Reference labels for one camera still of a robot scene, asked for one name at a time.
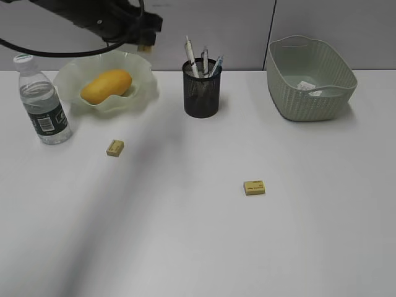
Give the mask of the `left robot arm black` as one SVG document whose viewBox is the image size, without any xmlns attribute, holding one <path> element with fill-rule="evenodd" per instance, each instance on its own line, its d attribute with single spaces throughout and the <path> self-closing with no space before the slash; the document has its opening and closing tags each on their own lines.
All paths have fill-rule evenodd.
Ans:
<svg viewBox="0 0 396 297">
<path fill-rule="evenodd" d="M 125 0 L 40 0 L 31 3 L 94 33 L 105 43 L 118 46 L 153 46 L 163 25 L 163 18 L 147 12 L 143 1 L 136 6 Z"/>
</svg>

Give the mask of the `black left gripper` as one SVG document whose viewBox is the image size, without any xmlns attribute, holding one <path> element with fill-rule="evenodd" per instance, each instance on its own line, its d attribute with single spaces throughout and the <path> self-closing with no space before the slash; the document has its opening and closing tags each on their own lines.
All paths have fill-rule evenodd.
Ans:
<svg viewBox="0 0 396 297">
<path fill-rule="evenodd" d="M 161 32 L 163 18 L 158 14 L 140 11 L 113 10 L 113 20 L 105 25 L 107 33 L 101 39 L 108 43 L 124 42 L 131 45 L 154 45 L 157 33 Z"/>
</svg>

